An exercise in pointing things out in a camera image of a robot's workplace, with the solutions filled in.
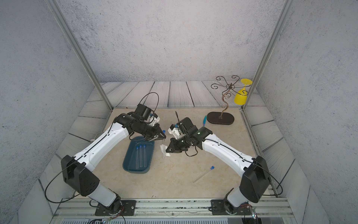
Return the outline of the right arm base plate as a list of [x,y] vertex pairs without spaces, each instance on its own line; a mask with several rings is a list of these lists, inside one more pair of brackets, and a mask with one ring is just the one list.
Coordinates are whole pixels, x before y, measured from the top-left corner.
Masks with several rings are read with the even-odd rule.
[[211,206],[208,210],[213,215],[238,215],[238,216],[249,216],[252,214],[249,205],[244,204],[239,207],[234,207],[227,200],[224,199],[213,199],[211,200]]

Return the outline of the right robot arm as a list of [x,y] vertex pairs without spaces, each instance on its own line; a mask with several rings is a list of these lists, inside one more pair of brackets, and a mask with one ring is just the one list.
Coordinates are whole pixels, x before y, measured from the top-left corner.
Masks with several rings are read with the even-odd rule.
[[261,156],[253,158],[234,149],[206,127],[198,129],[193,126],[186,130],[179,125],[172,125],[168,133],[173,137],[166,149],[167,153],[180,153],[191,146],[198,147],[219,158],[241,177],[240,185],[230,190],[223,200],[226,213],[234,215],[248,202],[259,202],[270,185],[269,169]]

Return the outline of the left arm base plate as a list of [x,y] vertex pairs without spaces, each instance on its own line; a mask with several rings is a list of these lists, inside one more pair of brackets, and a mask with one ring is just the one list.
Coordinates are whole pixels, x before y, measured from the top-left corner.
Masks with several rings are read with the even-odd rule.
[[120,200],[115,201],[112,205],[106,207],[102,204],[98,204],[95,216],[134,216],[136,208],[136,200]]

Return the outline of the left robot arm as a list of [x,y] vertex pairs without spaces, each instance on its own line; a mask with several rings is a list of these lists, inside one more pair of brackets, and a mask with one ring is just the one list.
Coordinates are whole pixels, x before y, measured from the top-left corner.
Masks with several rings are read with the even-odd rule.
[[135,112],[117,116],[111,126],[84,150],[74,156],[62,158],[64,182],[81,196],[97,201],[110,214],[119,213],[123,209],[121,197],[105,187],[93,171],[118,143],[134,133],[142,135],[146,141],[165,139],[159,121],[157,114],[153,114],[151,118]]

